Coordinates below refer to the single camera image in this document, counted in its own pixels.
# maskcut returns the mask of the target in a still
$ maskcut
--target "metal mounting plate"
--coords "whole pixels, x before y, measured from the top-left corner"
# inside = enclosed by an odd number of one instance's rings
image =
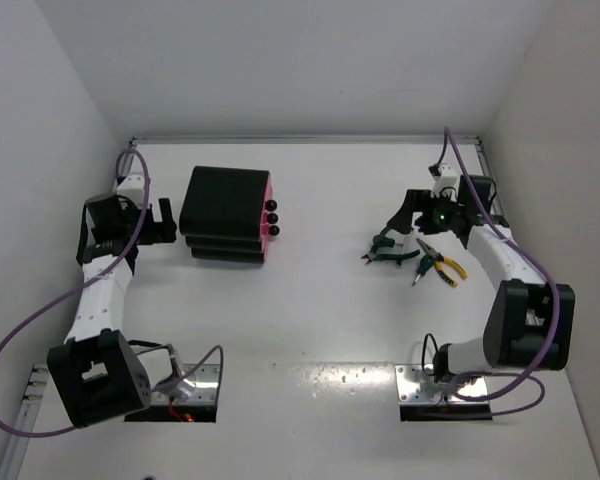
[[[447,384],[435,383],[433,377],[427,375],[420,365],[396,365],[395,369],[398,403],[401,407],[489,405],[489,402],[466,402],[454,395],[447,395]],[[431,372],[433,367],[425,365],[425,369]],[[458,390],[458,393],[469,396],[486,395],[487,384],[484,377],[476,378],[466,384]]]
[[[183,370],[186,372],[193,368],[195,364],[184,364]],[[186,405],[190,407],[211,407],[216,401],[216,392],[218,390],[218,376],[220,374],[220,365],[204,364],[196,373],[191,375],[183,382],[188,385],[188,399],[176,398],[174,405]],[[169,405],[169,397],[159,392],[151,394],[151,406],[161,407]]]

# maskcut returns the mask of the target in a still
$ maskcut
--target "pliers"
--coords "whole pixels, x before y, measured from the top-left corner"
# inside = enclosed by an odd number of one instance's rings
[[[361,257],[362,260],[367,261],[366,265],[369,265],[371,262],[392,260],[396,262],[396,266],[400,267],[403,260],[417,257],[420,253],[420,250],[403,253],[399,248],[397,248],[401,246],[401,244],[398,244],[393,238],[387,237],[389,230],[389,227],[385,227],[378,235],[373,237],[373,242],[369,252]]]
[[[458,282],[456,282],[453,278],[447,275],[446,272],[442,269],[443,263],[453,268],[458,273],[458,275],[460,275],[460,278],[462,278],[462,280],[467,279],[467,272],[465,272],[464,268],[462,268],[454,260],[438,253],[437,250],[435,250],[431,245],[427,244],[423,240],[417,238],[416,241],[418,242],[418,245],[420,245],[420,248],[422,248],[422,251],[424,252],[424,257],[422,257],[422,259],[420,260],[420,264],[418,265],[418,269],[416,270],[416,279],[413,281],[413,285],[418,283],[418,280],[420,280],[420,278],[423,277],[427,273],[427,271],[429,271],[429,269],[433,266],[436,269],[436,272],[438,272],[438,275],[440,275],[440,278],[442,278],[442,280],[451,285],[453,288],[456,288],[458,286]]]

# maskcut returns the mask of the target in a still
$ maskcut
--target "white floor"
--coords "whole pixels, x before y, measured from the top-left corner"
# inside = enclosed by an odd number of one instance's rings
[[[195,165],[272,173],[282,232],[263,267],[194,260],[179,238],[141,247],[126,298],[128,339],[171,342],[189,363],[224,346],[218,423],[109,422],[33,440],[20,479],[598,478],[564,372],[540,375],[547,398],[528,413],[399,421],[391,363],[419,361],[427,332],[441,343],[479,335],[494,296],[451,234],[429,241],[469,273],[457,289],[434,273],[412,288],[415,260],[402,269],[360,260],[406,189],[431,187],[426,167],[440,148],[142,145],[151,198],[170,197],[176,216]],[[462,153],[478,173],[475,148]],[[493,408],[535,394],[523,386]],[[51,386],[36,429],[67,422]]]

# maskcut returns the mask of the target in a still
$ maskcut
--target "robotic arm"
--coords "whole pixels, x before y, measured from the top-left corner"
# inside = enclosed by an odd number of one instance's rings
[[[387,222],[383,232],[392,238],[399,237],[392,248],[405,251],[414,233],[413,215],[420,212],[422,215],[415,221],[419,232],[430,235],[452,231],[480,262],[497,290],[483,335],[468,342],[443,345],[434,357],[434,379],[447,382],[465,372],[525,368],[547,338],[554,301],[549,286],[526,259],[486,225],[464,176],[445,163],[430,167],[430,172],[436,180],[433,189],[408,190],[400,210]],[[482,206],[490,211],[493,181],[473,175],[471,180]],[[451,197],[452,191],[457,192],[455,199]],[[492,218],[498,229],[513,241],[504,217]],[[386,248],[377,252],[391,254]],[[561,284],[558,292],[559,327],[539,365],[543,370],[561,370],[569,356],[575,294],[569,285]]]
[[[85,202],[77,261],[85,282],[97,277],[124,251],[140,215],[145,179],[133,172],[113,192]],[[67,414],[86,427],[149,407],[151,390],[180,376],[170,346],[136,355],[122,335],[124,296],[133,277],[137,245],[173,243],[176,224],[169,199],[161,198],[156,221],[149,205],[140,235],[123,261],[85,288],[73,326],[63,345],[49,350],[47,364]]]

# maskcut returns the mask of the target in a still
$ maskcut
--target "yellow-handled pliers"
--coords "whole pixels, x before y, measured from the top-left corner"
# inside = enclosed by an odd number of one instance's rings
[[[424,257],[420,260],[420,264],[418,265],[418,269],[416,270],[416,279],[413,281],[413,285],[415,285],[421,277],[423,277],[429,269],[433,266],[440,275],[440,278],[444,280],[446,283],[451,285],[453,288],[458,286],[458,282],[456,282],[453,278],[451,278],[447,273],[442,269],[442,264],[445,263],[453,268],[462,280],[466,280],[468,277],[467,272],[464,271],[457,262],[450,259],[449,257],[445,257],[444,255],[438,253],[431,245],[427,244],[423,240],[417,238],[416,239],[420,248],[424,252]]]

